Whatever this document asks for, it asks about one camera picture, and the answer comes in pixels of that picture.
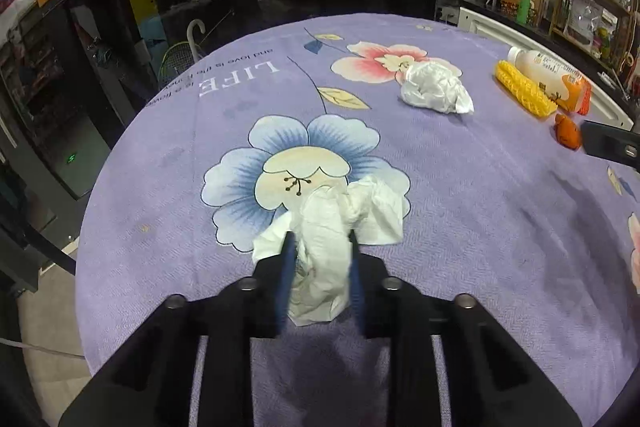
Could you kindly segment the orange-white drink bottle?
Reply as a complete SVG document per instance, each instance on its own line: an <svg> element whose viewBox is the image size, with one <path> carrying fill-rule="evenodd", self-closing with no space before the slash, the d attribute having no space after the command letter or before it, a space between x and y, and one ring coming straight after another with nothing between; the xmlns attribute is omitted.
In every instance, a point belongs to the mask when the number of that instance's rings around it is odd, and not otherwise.
<svg viewBox="0 0 640 427"><path fill-rule="evenodd" d="M565 112L586 116L590 109L591 84L578 69L547 53L512 46L508 62L534 83Z"/></svg>

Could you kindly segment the yellow foam fruit net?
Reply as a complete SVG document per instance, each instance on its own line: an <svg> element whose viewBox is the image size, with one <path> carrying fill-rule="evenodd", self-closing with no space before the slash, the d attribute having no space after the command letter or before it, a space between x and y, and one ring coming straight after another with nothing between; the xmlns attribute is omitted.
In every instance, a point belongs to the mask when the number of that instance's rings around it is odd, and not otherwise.
<svg viewBox="0 0 640 427"><path fill-rule="evenodd" d="M548 98L533 80L523 75L514 65L499 61L495 76L502 87L515 98L529 114L544 119L558 110L558 106Z"/></svg>

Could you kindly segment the white tissue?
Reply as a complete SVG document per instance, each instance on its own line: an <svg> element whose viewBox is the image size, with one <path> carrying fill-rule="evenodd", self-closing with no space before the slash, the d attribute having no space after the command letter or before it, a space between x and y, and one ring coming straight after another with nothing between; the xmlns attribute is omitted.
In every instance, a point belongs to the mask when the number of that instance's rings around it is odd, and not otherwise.
<svg viewBox="0 0 640 427"><path fill-rule="evenodd" d="M429 61L412 64L400 87L406 104L441 114L471 115L474 103L460 77L449 67Z"/></svg>
<svg viewBox="0 0 640 427"><path fill-rule="evenodd" d="M361 245L398 244L409 203L377 176L347 185L321 185L254 239L253 261L280 254L285 235L295 236L297 259L288 317L298 327L336 319L349 305L349 234Z"/></svg>

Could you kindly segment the white long desk drawer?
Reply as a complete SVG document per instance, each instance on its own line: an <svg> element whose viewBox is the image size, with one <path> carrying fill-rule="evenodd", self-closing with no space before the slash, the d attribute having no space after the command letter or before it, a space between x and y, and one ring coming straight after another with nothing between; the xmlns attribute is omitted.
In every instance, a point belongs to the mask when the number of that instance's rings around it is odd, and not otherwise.
<svg viewBox="0 0 640 427"><path fill-rule="evenodd" d="M532 28L469 2L460 8L458 27L508 44L506 60L567 112L626 131L634 127L628 104L612 87Z"/></svg>

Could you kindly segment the wooden shelf rack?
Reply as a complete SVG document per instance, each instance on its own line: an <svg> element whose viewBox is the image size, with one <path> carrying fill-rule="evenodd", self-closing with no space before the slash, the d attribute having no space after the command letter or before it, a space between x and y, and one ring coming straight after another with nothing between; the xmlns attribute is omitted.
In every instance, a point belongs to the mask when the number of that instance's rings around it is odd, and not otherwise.
<svg viewBox="0 0 640 427"><path fill-rule="evenodd" d="M549 35L620 72L630 63L638 7L639 0L554 0Z"/></svg>

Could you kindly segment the green bottle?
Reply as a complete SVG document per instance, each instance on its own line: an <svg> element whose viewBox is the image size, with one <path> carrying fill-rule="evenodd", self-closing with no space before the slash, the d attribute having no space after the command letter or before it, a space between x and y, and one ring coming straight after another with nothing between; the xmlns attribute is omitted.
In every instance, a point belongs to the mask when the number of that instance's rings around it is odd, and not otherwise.
<svg viewBox="0 0 640 427"><path fill-rule="evenodd" d="M527 24L528 14L529 14L531 5L532 5L532 0L520 0L520 2L518 2L518 12L516 12L515 20L519 24L521 25Z"/></svg>

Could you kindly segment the purple floral tablecloth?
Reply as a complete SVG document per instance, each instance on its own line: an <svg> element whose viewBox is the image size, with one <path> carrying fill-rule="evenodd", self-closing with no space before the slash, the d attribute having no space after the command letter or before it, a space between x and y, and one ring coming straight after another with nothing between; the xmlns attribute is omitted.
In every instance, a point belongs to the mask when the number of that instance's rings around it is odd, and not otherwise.
<svg viewBox="0 0 640 427"><path fill-rule="evenodd" d="M508 49L393 15L315 18L209 54L118 140L80 232L79 332L96 371L167 296L215 295L253 269L256 235L321 182L370 174L405 196L390 273L475 295L595 424L639 361L639 178L569 150L495 80ZM471 115L400 98L408 68L460 77Z"/></svg>

